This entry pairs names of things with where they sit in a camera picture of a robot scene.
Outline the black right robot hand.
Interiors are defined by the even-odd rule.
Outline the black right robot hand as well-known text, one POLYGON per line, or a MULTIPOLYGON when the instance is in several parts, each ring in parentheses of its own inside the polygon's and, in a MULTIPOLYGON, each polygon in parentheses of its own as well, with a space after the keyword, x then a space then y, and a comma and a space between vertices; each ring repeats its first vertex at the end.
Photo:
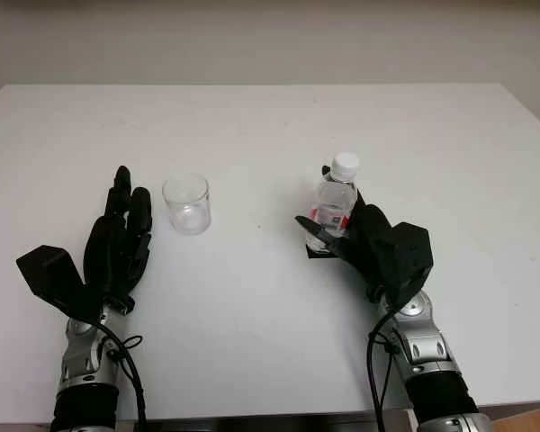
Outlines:
POLYGON ((378 207, 365 202, 354 181, 337 180, 329 166, 321 174, 309 214, 295 218, 305 230, 308 258, 346 261, 364 277, 367 299, 379 302, 384 282, 374 239, 391 225, 378 207))

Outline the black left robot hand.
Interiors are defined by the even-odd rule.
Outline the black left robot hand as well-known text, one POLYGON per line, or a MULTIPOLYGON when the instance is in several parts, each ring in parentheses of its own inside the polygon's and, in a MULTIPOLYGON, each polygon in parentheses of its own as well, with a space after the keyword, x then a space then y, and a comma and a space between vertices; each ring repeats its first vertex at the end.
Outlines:
POLYGON ((149 190, 131 187, 131 172, 119 166, 104 214, 94 223, 83 259, 85 286, 122 315, 133 311, 131 292, 149 261, 152 214, 149 190))

